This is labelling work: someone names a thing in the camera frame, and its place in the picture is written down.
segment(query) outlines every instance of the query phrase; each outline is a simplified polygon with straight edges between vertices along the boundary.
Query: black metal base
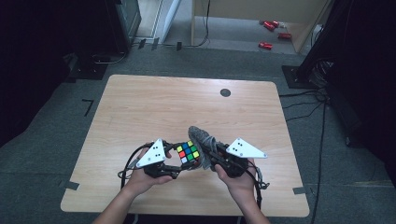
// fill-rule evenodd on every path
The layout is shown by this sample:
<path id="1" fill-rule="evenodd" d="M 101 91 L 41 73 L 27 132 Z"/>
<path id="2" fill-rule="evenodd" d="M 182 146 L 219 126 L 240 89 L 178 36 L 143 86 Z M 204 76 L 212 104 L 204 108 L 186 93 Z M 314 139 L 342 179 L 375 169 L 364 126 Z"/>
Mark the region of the black metal base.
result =
<path id="1" fill-rule="evenodd" d="M 81 66 L 81 62 L 78 60 L 70 72 L 67 82 L 76 82 L 76 79 L 102 80 L 109 61 L 108 58 L 101 58 L 102 63 L 90 63 L 88 66 Z"/>
<path id="2" fill-rule="evenodd" d="M 297 70 L 299 66 L 282 65 L 283 75 L 290 89 L 317 89 L 318 86 L 309 82 L 309 80 L 300 80 L 297 78 Z"/>

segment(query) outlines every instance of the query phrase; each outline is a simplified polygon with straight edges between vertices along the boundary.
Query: colorful puzzle cube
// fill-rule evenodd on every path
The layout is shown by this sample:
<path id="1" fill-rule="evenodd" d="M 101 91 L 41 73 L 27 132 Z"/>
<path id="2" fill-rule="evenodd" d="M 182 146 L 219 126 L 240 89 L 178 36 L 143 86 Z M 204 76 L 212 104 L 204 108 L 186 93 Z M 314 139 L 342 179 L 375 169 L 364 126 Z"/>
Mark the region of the colorful puzzle cube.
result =
<path id="1" fill-rule="evenodd" d="M 192 141 L 181 144 L 181 146 L 177 147 L 176 150 L 181 159 L 181 163 L 198 161 L 199 159 L 199 152 Z"/>

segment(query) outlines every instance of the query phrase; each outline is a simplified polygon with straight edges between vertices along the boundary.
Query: floor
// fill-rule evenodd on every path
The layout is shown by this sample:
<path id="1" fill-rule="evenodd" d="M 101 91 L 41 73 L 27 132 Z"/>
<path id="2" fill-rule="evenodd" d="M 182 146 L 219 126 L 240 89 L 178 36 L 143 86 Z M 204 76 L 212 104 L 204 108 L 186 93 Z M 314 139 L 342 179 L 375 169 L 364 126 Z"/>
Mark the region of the floor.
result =
<path id="1" fill-rule="evenodd" d="M 137 32 L 137 38 L 146 38 L 148 42 L 163 34 L 164 21 L 172 4 L 170 0 L 140 0 L 139 6 L 142 15 L 142 23 Z M 176 45 L 182 42 L 183 46 L 191 44 L 191 9 L 192 1 L 181 2 L 173 24 L 165 40 L 160 40 L 166 45 Z M 195 17 L 195 38 L 194 45 L 203 42 L 205 38 L 206 18 Z M 312 36 L 320 30 L 318 26 Z M 263 51 L 285 54 L 306 55 L 311 49 L 310 38 L 304 44 L 301 52 L 296 52 L 291 41 L 277 38 L 277 33 L 286 33 L 286 28 L 276 28 L 270 32 L 258 21 L 208 18 L 208 39 L 202 45 L 207 49 L 235 49 L 242 51 Z M 261 41 L 271 43 L 273 48 L 261 49 Z"/>

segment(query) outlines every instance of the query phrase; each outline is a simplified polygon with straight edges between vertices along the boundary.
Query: human arm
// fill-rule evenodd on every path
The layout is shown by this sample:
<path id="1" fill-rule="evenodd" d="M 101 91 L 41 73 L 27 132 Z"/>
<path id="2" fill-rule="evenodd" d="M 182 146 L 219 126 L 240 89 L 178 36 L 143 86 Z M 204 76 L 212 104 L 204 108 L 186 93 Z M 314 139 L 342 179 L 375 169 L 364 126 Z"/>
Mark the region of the human arm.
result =
<path id="1" fill-rule="evenodd" d="M 237 178 L 230 178 L 227 173 L 220 165 L 215 166 L 216 172 L 218 173 L 219 179 L 222 180 L 230 191 L 231 196 L 235 200 L 239 209 L 248 224 L 268 224 L 270 221 L 262 213 L 262 210 L 256 204 L 254 198 L 254 181 L 247 174 L 244 173 Z M 253 167 L 249 167 L 248 170 L 255 175 L 256 171 Z"/>
<path id="2" fill-rule="evenodd" d="M 147 148 L 143 149 L 139 158 L 142 158 L 147 150 Z M 161 185 L 171 180 L 172 177 L 169 175 L 153 178 L 146 175 L 143 169 L 134 170 L 126 185 L 93 223 L 122 223 L 138 195 L 148 191 L 154 185 Z"/>

